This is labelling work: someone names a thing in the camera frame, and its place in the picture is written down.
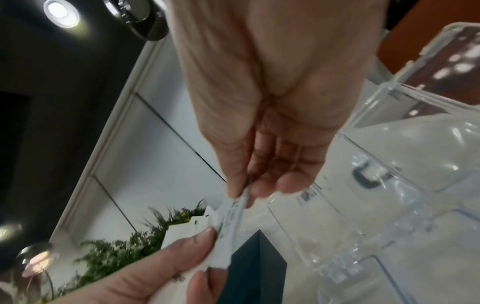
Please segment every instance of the hand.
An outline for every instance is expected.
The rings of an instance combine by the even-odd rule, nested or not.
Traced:
[[[386,0],[167,0],[199,128],[240,195],[312,184],[353,109]]]
[[[71,294],[54,304],[147,304],[149,298],[169,280],[199,264],[212,249],[216,231],[176,241],[124,269]],[[226,270],[197,272],[188,285],[187,304],[214,304],[227,281]]]

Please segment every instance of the fingernail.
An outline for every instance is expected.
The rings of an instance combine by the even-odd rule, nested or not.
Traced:
[[[212,226],[208,227],[204,231],[200,232],[196,236],[193,237],[195,243],[203,243],[211,238],[211,234],[213,233],[214,228]]]

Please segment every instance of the clear acrylic case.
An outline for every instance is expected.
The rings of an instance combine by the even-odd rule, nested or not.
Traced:
[[[337,134],[316,184],[272,196],[319,303],[479,302],[480,26],[421,55]]]

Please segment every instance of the dark blue box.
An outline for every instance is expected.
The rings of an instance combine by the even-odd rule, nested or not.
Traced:
[[[281,303],[287,262],[259,230],[231,257],[218,304]]]

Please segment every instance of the green foliage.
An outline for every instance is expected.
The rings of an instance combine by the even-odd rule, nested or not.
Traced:
[[[88,240],[81,244],[89,249],[89,252],[75,261],[75,263],[86,263],[87,270],[83,275],[78,273],[71,281],[61,287],[56,296],[63,296],[78,288],[96,282],[123,267],[132,264],[150,254],[160,250],[165,233],[170,225],[188,223],[192,216],[201,216],[205,209],[200,204],[194,210],[183,208],[169,212],[168,219],[153,208],[150,211],[155,216],[155,224],[146,221],[150,229],[144,232],[135,232],[128,241],[116,240],[107,242],[105,240]]]

